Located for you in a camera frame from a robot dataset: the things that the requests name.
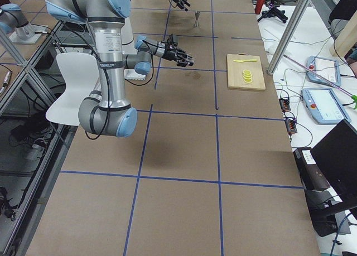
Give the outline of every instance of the printed label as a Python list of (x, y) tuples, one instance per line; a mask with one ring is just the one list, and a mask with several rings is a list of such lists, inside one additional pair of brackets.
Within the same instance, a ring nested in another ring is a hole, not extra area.
[(119, 33), (96, 32), (95, 44), (100, 53), (122, 52), (122, 38)]
[(310, 153), (310, 150), (303, 150), (302, 155), (308, 165), (316, 164), (314, 158), (312, 157), (312, 154)]

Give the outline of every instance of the white table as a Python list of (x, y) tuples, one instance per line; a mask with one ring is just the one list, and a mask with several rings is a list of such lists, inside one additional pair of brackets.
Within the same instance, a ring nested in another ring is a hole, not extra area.
[[(292, 6), (282, 6), (279, 9), (286, 11), (286, 16), (291, 17), (294, 7)], [(264, 46), (266, 51), (274, 51), (283, 32), (286, 28), (287, 24), (283, 24), (278, 18), (266, 18), (260, 21), (259, 28), (264, 40)], [(316, 56), (319, 53), (320, 57), (331, 58), (340, 61), (340, 72), (344, 75), (352, 75), (351, 69), (344, 64), (338, 57), (331, 56), (329, 52), (329, 48), (333, 45), (334, 41), (330, 37), (330, 33), (321, 20), (319, 14), (315, 9), (309, 7), (302, 20), (300, 21), (297, 30), (294, 33), (292, 41), (294, 42), (305, 42), (312, 44), (314, 42), (320, 42), (326, 40), (324, 42), (316, 43), (313, 45), (308, 44), (300, 44), (300, 43), (290, 43), (288, 45), (286, 54), (291, 58), (299, 61), (301, 64), (306, 65), (307, 59), (314, 55)], [(284, 77), (284, 72), (286, 69), (294, 69), (300, 72), (305, 72), (304, 69), (298, 67), (294, 63), (290, 62), (288, 59), (283, 58), (278, 65), (277, 70), (275, 71), (272, 78), (274, 78), (274, 82), (276, 82), (276, 89), (286, 90), (290, 97), (293, 95), (297, 95), (288, 90), (291, 89), (296, 91), (297, 93), (301, 93), (303, 88), (324, 88), (326, 86), (309, 82), (309, 80), (305, 79), (305, 74), (299, 74), (294, 71), (288, 70), (286, 71), (286, 76)], [(348, 90), (353, 94), (357, 94), (357, 79), (342, 77), (342, 88)], [(277, 90), (277, 95), (280, 96), (282, 91)], [(334, 89), (337, 97), (340, 99), (341, 103), (351, 103), (352, 100), (345, 94), (341, 93), (339, 90)], [(299, 103), (298, 97), (293, 97), (290, 99), (291, 111), (294, 115), (297, 115), (298, 123), (304, 125), (307, 129), (309, 129), (313, 135), (313, 139), (310, 147), (313, 147), (316, 143), (318, 143), (324, 136), (328, 134), (334, 127), (334, 125), (320, 125), (317, 124), (312, 117), (310, 116), (308, 110), (305, 107), (303, 102)], [(351, 118), (351, 124), (357, 128), (357, 111), (353, 109), (354, 105), (350, 105), (345, 107), (347, 113)], [(311, 134), (304, 129), (302, 126), (297, 126), (297, 134), (292, 136), (291, 146), (292, 147), (303, 147), (310, 143)], [(329, 189), (331, 195), (334, 196), (336, 193), (333, 189)], [(349, 217), (352, 223), (357, 223), (357, 221)], [(353, 253), (357, 253), (357, 226), (351, 226), (351, 235), (340, 235), (338, 240), (342, 242), (342, 245), (336, 245), (334, 254), (342, 255), (343, 251), (349, 251)], [(316, 234), (316, 239), (318, 241), (320, 251), (322, 253), (330, 253), (332, 247), (332, 240), (335, 238), (335, 234), (328, 235), (324, 238), (319, 237)]]

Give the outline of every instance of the computer screen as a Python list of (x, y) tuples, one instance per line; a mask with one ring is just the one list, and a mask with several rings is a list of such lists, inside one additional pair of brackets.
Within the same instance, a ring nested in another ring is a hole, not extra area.
[[(342, 201), (357, 201), (356, 129), (347, 120), (341, 120), (314, 146), (311, 154)], [(350, 211), (357, 218), (357, 208)]]

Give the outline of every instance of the red cylinder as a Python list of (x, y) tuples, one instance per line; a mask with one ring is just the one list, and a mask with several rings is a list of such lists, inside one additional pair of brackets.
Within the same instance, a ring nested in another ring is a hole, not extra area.
[(258, 15), (262, 11), (263, 4), (266, 0), (257, 0), (257, 5), (255, 6), (255, 13)]

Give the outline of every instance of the monitor stand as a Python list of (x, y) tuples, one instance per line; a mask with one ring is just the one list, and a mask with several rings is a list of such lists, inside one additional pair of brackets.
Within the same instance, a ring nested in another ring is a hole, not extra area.
[[(326, 203), (329, 205), (335, 205), (339, 203), (331, 198), (332, 196), (328, 191), (317, 192), (305, 190), (305, 196), (310, 215), (312, 210), (324, 209), (326, 204), (323, 203), (323, 201), (326, 201), (327, 199), (328, 200)], [(317, 234), (319, 236), (327, 236), (337, 232), (338, 227), (345, 216), (346, 213), (342, 211), (329, 216), (321, 216), (318, 219), (311, 216), (311, 220), (313, 228), (316, 230)], [(340, 234), (351, 234), (348, 222), (349, 221), (347, 219), (346, 222), (342, 225)]]

